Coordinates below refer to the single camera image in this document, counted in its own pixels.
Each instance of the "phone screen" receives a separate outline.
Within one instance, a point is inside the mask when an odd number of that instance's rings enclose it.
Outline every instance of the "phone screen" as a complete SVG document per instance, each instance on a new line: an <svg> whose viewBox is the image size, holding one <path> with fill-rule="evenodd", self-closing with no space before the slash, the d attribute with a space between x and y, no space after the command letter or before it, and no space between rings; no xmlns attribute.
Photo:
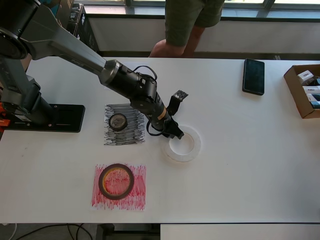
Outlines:
<svg viewBox="0 0 320 240"><path fill-rule="evenodd" d="M263 95L265 93L264 62L252 59L245 60L242 90L256 95Z"/></svg>

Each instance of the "windowsill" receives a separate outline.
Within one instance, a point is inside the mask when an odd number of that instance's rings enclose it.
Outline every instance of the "windowsill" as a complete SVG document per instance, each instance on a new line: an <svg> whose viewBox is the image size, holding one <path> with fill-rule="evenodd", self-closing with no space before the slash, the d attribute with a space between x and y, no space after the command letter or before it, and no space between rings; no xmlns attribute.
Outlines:
<svg viewBox="0 0 320 240"><path fill-rule="evenodd" d="M89 18L164 19L164 7L86 5ZM320 11L225 8L221 21L320 23Z"/></svg>

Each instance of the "cable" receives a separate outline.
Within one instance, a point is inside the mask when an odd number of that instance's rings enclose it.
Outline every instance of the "cable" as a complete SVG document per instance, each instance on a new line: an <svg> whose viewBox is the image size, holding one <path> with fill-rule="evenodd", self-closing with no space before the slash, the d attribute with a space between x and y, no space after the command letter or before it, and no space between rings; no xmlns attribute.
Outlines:
<svg viewBox="0 0 320 240"><path fill-rule="evenodd" d="M75 239L74 239L74 236L72 236L72 234L71 234L70 227L69 227L69 223L67 223L66 226L67 226L67 228L68 228L68 232L69 232L72 240L75 240Z"/></svg>
<svg viewBox="0 0 320 240"><path fill-rule="evenodd" d="M43 227L40 227L40 228L38 228L38 229L36 229L34 231L31 231L31 232L25 234L25 235L22 235L22 236L18 237L16 240L20 240L20 239L22 239L22 238L24 238L26 236L29 236L29 235L31 235L31 234L33 234L35 232L40 231L42 229L51 228L51 227L68 226L68 225L69 226L77 226L77 227L81 228L83 231L85 231L89 235L91 240L94 240L92 235L90 234L90 232L88 232L83 226L80 226L80 225L74 224L74 223L64 223L64 224L54 224L54 225L49 225L49 226L43 226Z"/></svg>
<svg viewBox="0 0 320 240"><path fill-rule="evenodd" d="M18 224L15 224L14 231L13 231L11 237L9 238L9 240L11 240L14 237L14 235L16 234L17 226L18 226Z"/></svg>
<svg viewBox="0 0 320 240"><path fill-rule="evenodd" d="M147 124L146 124L146 131L148 132L148 134L150 134L150 136L154 136L154 137L160 136L161 134L163 134L163 133L166 131L167 122L168 122L167 119L164 120L163 130L162 130L161 132L159 132L159 133L151 133L151 132L149 132L149 127L150 127L151 120L152 120L152 118L150 118L149 121L148 121Z"/></svg>
<svg viewBox="0 0 320 240"><path fill-rule="evenodd" d="M145 66L145 65L137 66L134 70L132 70L132 71L127 70L126 72L128 74L131 74L131 73L134 73L137 69L142 68L142 67L149 69L153 73L154 77L152 77L148 74L140 73L140 72L136 72L136 74L140 75L142 78L144 78L144 80L147 80L150 82L156 82L158 76L157 76L156 72L149 66Z"/></svg>
<svg viewBox="0 0 320 240"><path fill-rule="evenodd" d="M84 223L81 223L80 226L78 227L78 229L76 230L75 240L78 240L79 229L80 229L80 227L81 227L83 224L84 224Z"/></svg>

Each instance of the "brown tape roll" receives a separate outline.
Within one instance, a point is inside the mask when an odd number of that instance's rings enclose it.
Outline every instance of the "brown tape roll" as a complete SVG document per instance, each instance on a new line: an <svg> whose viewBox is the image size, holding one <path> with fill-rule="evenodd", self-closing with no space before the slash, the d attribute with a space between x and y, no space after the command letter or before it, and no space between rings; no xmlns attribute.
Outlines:
<svg viewBox="0 0 320 240"><path fill-rule="evenodd" d="M121 194L112 194L112 193L108 192L107 189L106 189L106 186L104 184L105 178L107 177L107 175L110 174L114 170L124 170L128 174L128 177L129 177L129 181L130 181L129 182L129 186ZM100 192L106 198L108 198L110 200L120 200L120 199L125 198L126 196L128 196L131 193L132 189L134 188L134 183L135 183L134 174L132 173L130 168L127 167L126 165L123 165L123 164L120 164L120 163L116 163L116 164L112 164L110 166L107 166L101 172L100 177L99 177L98 186L99 186Z"/></svg>

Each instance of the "black mounting plate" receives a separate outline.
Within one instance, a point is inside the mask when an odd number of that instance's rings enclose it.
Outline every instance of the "black mounting plate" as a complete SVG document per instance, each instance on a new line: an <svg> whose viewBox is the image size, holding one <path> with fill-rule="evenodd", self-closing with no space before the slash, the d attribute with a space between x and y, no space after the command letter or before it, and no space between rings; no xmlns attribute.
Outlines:
<svg viewBox="0 0 320 240"><path fill-rule="evenodd" d="M50 104L56 118L47 125L37 125L27 121L12 121L5 130L79 133L85 115L85 106L69 104Z"/></svg>

